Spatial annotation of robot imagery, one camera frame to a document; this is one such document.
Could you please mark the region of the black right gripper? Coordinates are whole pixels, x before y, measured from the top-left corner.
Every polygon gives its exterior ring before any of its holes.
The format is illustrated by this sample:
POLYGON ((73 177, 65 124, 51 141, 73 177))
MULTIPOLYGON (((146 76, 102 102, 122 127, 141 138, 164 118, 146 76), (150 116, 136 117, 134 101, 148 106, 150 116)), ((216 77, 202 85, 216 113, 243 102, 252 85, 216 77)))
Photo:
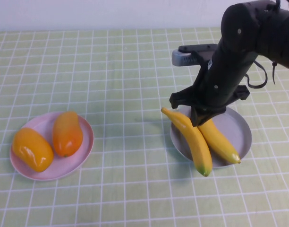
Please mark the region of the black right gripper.
MULTIPOLYGON (((210 59, 196 52, 193 54, 201 69, 192 86, 171 94, 170 103, 173 109, 179 105, 200 104, 207 107, 221 107, 236 90, 242 78, 257 58, 254 52, 233 53, 216 50, 210 59)), ((191 108, 193 126, 203 125, 215 116, 225 113, 226 108, 203 110, 201 113, 191 108)))

